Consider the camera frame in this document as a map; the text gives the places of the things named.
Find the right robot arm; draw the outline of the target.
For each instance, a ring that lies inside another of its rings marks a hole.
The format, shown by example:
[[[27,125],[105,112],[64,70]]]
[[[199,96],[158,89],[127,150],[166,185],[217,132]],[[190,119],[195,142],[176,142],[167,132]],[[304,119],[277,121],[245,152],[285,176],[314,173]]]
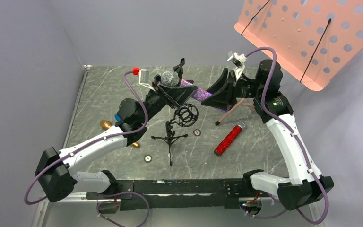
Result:
[[[219,79],[208,88],[210,97],[202,105],[232,110],[237,102],[251,98],[254,110],[274,136],[287,166],[289,176],[278,177],[264,170],[243,175],[249,190],[276,197],[286,210],[326,199],[334,187],[330,176],[324,176],[313,162],[299,134],[293,109],[280,92],[283,78],[280,64],[273,60],[260,62],[255,77],[250,79],[237,70],[224,69]]]

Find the purple glitter microphone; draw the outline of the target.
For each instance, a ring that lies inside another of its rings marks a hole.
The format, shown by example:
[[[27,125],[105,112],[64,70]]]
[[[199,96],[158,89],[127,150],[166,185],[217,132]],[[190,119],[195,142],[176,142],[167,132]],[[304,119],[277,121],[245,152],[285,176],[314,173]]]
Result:
[[[191,83],[191,82],[188,82],[187,80],[185,79],[181,79],[179,78],[175,72],[172,72],[172,71],[165,71],[162,73],[162,75],[160,76],[160,83],[162,85],[165,85],[165,86],[168,86],[168,87],[191,87],[193,86],[194,84]],[[219,107],[219,106],[216,106],[215,104],[204,104],[204,101],[211,97],[212,96],[212,93],[198,87],[197,91],[195,91],[192,95],[191,95],[191,98],[196,100],[196,101],[199,101],[201,103],[201,105],[204,105],[204,106],[210,106],[210,107],[213,107],[217,110],[220,110],[222,112],[227,112],[229,111],[230,109],[230,106],[229,105],[226,105],[226,107]]]

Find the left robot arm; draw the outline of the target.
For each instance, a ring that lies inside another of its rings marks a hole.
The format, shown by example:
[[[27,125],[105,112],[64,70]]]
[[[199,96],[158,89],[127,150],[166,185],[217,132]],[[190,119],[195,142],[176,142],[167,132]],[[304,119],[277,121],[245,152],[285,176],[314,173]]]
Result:
[[[114,126],[80,144],[57,151],[50,147],[42,152],[35,171],[38,182],[50,202],[57,202],[74,192],[97,192],[112,195],[117,181],[108,170],[96,173],[82,169],[102,156],[137,142],[147,131],[147,123],[165,106],[182,107],[198,90],[195,85],[171,87],[158,76],[153,88],[142,100],[126,80],[134,98],[123,99]]]

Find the black round-base clip stand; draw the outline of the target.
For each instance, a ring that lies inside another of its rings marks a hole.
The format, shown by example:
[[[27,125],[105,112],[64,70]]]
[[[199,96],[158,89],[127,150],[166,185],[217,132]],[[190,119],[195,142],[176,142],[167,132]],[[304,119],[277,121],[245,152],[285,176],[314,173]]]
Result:
[[[183,66],[185,65],[185,58],[180,59],[180,63],[173,67],[173,71],[177,74],[178,78],[182,78],[184,74]]]

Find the red glitter microphone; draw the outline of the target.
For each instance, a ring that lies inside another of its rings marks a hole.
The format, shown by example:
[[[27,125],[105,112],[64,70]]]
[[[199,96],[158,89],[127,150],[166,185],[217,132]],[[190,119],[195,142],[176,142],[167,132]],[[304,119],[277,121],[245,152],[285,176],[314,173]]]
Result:
[[[246,123],[239,121],[233,129],[226,135],[226,137],[219,143],[219,145],[214,149],[214,154],[217,157],[223,155],[223,153],[230,147],[234,140],[241,134],[241,132],[246,128]]]

